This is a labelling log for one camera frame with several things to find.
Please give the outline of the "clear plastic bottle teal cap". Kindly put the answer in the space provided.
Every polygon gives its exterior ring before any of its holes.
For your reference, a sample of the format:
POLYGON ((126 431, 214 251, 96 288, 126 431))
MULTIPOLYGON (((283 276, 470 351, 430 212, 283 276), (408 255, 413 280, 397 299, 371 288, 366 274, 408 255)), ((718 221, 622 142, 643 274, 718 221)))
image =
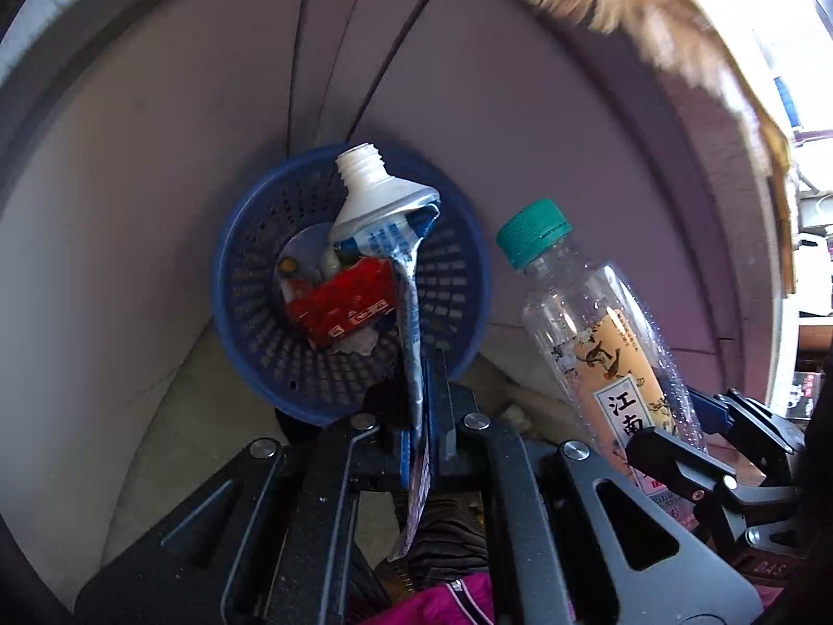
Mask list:
POLYGON ((627 279, 611 262, 591 260, 551 199, 518 211, 496 241, 512 268, 529 279, 522 323, 589 430, 591 445, 667 514, 693 528, 693 505, 632 468, 625 456, 634 434, 647 428, 706 447, 674 359, 627 279))

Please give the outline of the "white tissue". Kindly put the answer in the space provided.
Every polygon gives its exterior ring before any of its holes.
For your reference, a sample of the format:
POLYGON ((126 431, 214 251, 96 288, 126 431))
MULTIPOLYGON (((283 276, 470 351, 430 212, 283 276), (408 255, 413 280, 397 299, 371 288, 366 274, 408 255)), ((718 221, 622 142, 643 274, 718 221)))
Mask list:
POLYGON ((354 332, 340 337, 331 347, 332 354, 357 354, 361 357, 370 357, 377 346, 380 333, 373 328, 357 329, 354 332))

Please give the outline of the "red white snack box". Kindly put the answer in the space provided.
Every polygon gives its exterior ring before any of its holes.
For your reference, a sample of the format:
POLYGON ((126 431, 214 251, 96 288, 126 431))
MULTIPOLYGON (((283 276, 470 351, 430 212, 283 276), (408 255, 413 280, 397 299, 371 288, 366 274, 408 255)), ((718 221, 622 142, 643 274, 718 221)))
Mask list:
POLYGON ((318 285, 298 273, 280 274, 278 285, 289 320, 315 348, 329 348, 395 309, 391 264, 377 258, 361 258, 318 285))

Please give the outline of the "squeezed toothpaste tube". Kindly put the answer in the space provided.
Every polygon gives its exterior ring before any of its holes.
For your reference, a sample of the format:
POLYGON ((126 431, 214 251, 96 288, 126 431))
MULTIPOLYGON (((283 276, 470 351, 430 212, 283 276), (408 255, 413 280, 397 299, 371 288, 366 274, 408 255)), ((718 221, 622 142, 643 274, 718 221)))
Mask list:
POLYGON ((388 173, 380 151, 370 143, 346 149, 336 158, 336 167, 347 196, 329 231, 333 251, 339 258, 377 258, 393 271, 412 446, 407 521, 388 556, 395 561, 404 559, 414 543, 431 488, 416 261, 422 241, 439 219, 440 195, 432 186, 388 173))

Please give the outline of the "blue plastic trash basket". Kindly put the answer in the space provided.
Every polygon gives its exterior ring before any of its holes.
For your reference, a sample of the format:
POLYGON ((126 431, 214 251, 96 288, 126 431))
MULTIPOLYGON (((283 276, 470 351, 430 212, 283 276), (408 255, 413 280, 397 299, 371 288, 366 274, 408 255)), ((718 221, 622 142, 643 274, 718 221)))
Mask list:
MULTIPOLYGON (((271 169, 237 203, 219 239, 213 315, 224 350, 251 388, 282 414, 326 426, 360 408, 394 372, 401 346, 394 275, 365 258, 316 279, 326 234, 346 199, 337 145, 271 169)), ((416 260, 421 342, 457 377, 470 366, 490 310, 482 229, 462 191, 408 149, 383 145, 385 168, 435 188, 442 206, 416 260)))

